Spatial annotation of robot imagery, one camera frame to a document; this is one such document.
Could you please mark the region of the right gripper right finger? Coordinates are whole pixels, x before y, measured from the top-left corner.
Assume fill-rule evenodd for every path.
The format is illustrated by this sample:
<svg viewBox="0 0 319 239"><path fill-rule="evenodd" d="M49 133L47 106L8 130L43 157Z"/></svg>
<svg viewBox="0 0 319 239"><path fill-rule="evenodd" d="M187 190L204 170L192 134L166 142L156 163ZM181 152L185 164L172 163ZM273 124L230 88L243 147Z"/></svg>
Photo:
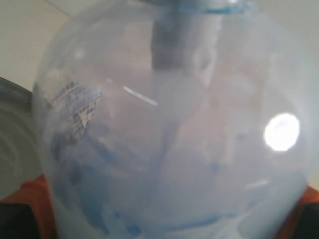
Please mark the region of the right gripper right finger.
<svg viewBox="0 0 319 239"><path fill-rule="evenodd" d="M319 192L308 187L292 211L289 239L319 239Z"/></svg>

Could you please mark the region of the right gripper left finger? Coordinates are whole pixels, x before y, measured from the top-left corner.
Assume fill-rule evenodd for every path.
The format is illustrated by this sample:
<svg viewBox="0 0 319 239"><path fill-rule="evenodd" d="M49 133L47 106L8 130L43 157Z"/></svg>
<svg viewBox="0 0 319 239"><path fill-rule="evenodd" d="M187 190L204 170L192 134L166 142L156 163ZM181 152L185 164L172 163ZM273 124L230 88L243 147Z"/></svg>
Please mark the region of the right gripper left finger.
<svg viewBox="0 0 319 239"><path fill-rule="evenodd" d="M59 238L45 176L22 183L0 201L2 239Z"/></svg>

